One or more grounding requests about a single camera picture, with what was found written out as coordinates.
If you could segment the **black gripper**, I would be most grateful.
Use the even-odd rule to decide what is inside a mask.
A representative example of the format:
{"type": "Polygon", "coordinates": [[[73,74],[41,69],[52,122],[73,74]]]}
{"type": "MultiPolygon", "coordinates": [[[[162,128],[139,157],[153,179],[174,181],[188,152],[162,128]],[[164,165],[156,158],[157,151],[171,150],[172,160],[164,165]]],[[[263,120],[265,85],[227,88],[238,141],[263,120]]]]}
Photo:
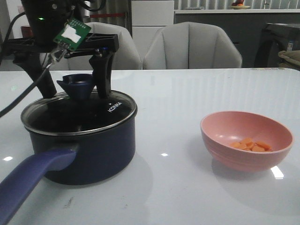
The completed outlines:
{"type": "MultiPolygon", "coordinates": [[[[72,18],[83,22],[82,10],[97,12],[103,9],[106,1],[102,0],[97,8],[88,5],[86,0],[23,0],[23,13],[33,32],[28,38],[6,38],[1,46],[1,55],[14,53],[13,63],[22,68],[37,87],[43,98],[52,98],[56,93],[49,69],[42,66],[40,53],[50,53],[59,45],[54,37],[72,18]]],[[[74,51],[67,51],[67,57],[93,55],[89,63],[93,69],[92,76],[99,98],[108,98],[111,93],[111,73],[114,53],[119,48],[116,34],[97,34],[91,31],[74,51]]]]}

